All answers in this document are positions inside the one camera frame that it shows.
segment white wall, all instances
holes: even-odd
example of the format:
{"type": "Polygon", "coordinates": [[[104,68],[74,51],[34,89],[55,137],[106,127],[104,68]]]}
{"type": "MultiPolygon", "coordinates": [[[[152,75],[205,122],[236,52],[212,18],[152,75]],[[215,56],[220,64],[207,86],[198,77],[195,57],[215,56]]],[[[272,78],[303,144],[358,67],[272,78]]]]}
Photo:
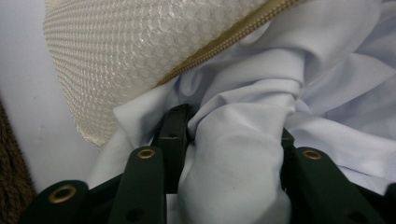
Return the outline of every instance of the white wall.
{"type": "Polygon", "coordinates": [[[0,96],[38,191],[87,178],[99,151],[76,131],[44,39],[44,0],[0,0],[0,96]]]}

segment gold zipper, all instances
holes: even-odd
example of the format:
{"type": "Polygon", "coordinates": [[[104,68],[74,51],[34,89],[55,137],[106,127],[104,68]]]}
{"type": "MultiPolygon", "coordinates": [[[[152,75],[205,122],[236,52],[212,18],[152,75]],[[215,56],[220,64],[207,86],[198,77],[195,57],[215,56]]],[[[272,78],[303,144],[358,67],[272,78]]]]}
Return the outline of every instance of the gold zipper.
{"type": "Polygon", "coordinates": [[[170,81],[172,78],[200,65],[220,54],[225,49],[235,44],[245,36],[251,34],[265,23],[279,15],[283,11],[295,7],[304,0],[269,0],[257,10],[247,15],[244,19],[234,24],[216,39],[196,51],[184,62],[172,69],[166,76],[157,83],[157,86],[170,81]]]}

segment brown fabric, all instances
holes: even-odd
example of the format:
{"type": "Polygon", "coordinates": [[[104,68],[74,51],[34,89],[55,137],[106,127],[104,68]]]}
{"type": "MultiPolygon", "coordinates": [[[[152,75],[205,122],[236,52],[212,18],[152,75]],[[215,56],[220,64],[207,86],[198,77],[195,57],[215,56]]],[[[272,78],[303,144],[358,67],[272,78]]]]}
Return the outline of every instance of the brown fabric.
{"type": "Polygon", "coordinates": [[[0,223],[17,223],[34,197],[32,179],[0,102],[0,223]]]}

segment white cloth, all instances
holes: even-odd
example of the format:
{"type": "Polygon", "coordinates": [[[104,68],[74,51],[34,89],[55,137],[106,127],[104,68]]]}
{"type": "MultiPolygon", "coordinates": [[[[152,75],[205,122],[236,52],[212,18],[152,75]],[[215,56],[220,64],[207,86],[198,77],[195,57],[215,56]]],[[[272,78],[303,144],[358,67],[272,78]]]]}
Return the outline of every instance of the white cloth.
{"type": "Polygon", "coordinates": [[[91,186],[121,173],[163,113],[185,103],[195,113],[194,141],[169,223],[287,222],[290,202],[279,186],[284,126],[297,146],[323,150],[381,186],[395,181],[395,22],[395,2],[372,0],[308,1],[283,13],[211,61],[115,108],[120,129],[91,186]]]}

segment cream woven bag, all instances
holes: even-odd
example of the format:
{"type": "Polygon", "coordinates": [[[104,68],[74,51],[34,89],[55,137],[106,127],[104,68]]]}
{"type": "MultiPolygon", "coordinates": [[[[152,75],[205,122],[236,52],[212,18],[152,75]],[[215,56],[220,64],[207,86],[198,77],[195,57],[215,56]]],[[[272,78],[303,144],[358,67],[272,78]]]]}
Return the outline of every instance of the cream woven bag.
{"type": "Polygon", "coordinates": [[[49,51],[78,130],[102,147],[112,109],[205,62],[299,0],[47,0],[49,51]]]}

